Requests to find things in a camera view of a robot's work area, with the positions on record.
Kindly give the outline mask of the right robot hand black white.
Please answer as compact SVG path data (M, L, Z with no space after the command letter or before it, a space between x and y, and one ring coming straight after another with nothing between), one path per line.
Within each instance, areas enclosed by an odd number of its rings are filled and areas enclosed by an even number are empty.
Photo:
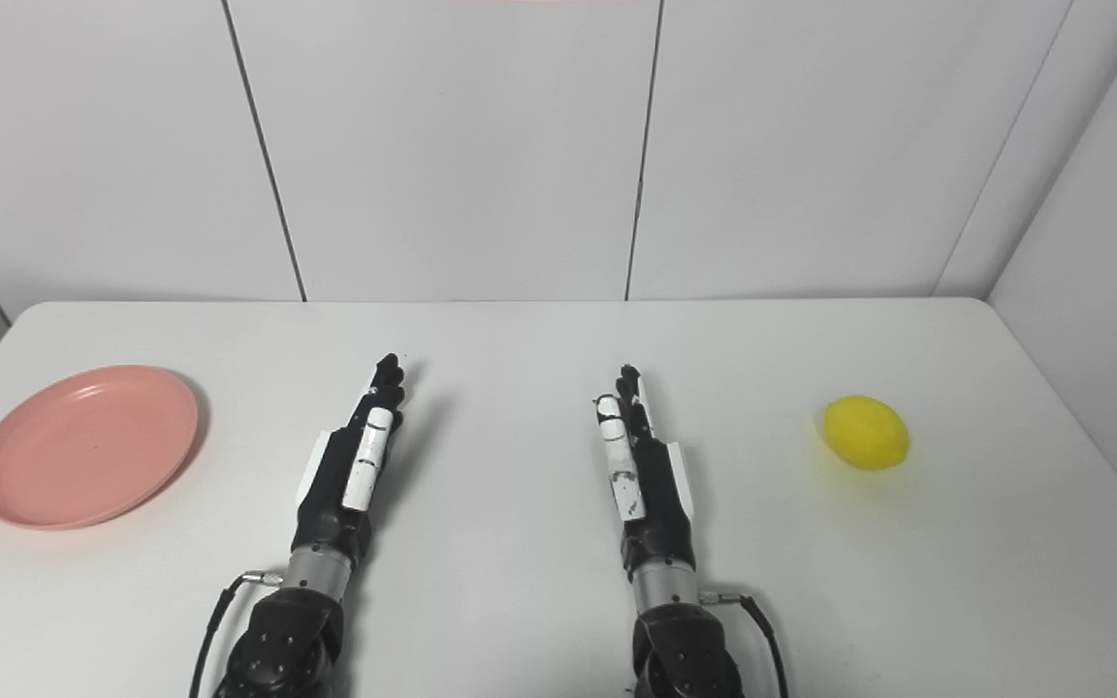
M678 442L655 433L642 372L626 364L615 390L594 399L609 491L623 525L620 543L626 576L649 564L694 570L694 496Z

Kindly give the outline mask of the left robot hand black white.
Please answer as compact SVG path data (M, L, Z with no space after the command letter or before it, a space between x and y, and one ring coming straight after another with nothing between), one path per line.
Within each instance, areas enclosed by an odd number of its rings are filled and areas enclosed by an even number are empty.
M334 553L359 568L372 538L369 507L389 463L392 437L403 423L404 376L398 355L386 354L347 426L325 437L299 501L293 552Z

